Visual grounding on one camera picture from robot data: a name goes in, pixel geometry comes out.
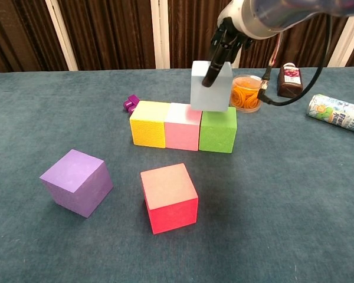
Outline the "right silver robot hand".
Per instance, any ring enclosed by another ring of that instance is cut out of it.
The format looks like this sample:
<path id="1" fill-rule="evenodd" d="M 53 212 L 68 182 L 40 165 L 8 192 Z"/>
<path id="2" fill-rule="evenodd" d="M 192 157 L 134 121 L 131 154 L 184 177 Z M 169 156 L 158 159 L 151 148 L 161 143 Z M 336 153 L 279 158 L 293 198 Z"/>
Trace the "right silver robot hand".
<path id="1" fill-rule="evenodd" d="M 231 1 L 218 16 L 217 30 L 211 39 L 209 48 L 211 63 L 202 81 L 205 87 L 211 87 L 224 63 L 234 62 L 240 47 L 252 41 L 241 28 L 245 3 L 245 1 Z"/>

